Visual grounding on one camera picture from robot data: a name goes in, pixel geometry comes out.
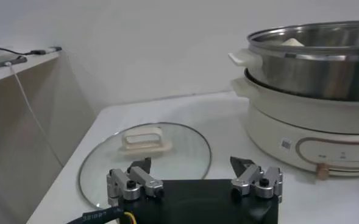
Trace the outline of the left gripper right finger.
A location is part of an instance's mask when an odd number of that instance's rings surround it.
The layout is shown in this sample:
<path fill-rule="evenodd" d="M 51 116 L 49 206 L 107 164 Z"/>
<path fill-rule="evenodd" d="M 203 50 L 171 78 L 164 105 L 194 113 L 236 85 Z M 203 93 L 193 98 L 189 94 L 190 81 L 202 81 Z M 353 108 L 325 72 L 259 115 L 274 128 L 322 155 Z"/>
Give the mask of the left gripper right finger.
<path fill-rule="evenodd" d="M 276 197 L 282 202 L 283 173 L 278 167 L 269 167 L 264 171 L 250 159 L 231 156 L 230 164 L 236 178 L 230 181 L 232 190 L 239 197 L 254 194 L 258 198 Z"/>

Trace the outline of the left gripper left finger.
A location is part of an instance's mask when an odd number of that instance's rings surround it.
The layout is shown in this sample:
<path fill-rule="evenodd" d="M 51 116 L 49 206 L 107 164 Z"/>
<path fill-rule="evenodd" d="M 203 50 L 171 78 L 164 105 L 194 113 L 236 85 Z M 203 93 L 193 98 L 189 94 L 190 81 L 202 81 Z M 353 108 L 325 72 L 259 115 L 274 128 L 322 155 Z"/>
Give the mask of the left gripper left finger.
<path fill-rule="evenodd" d="M 120 199 L 137 201 L 142 193 L 151 198 L 161 199 L 165 195 L 163 181 L 150 176 L 152 160 L 147 157 L 134 161 L 124 172 L 111 169 L 107 174 L 107 201 L 112 207 L 117 206 Z"/>

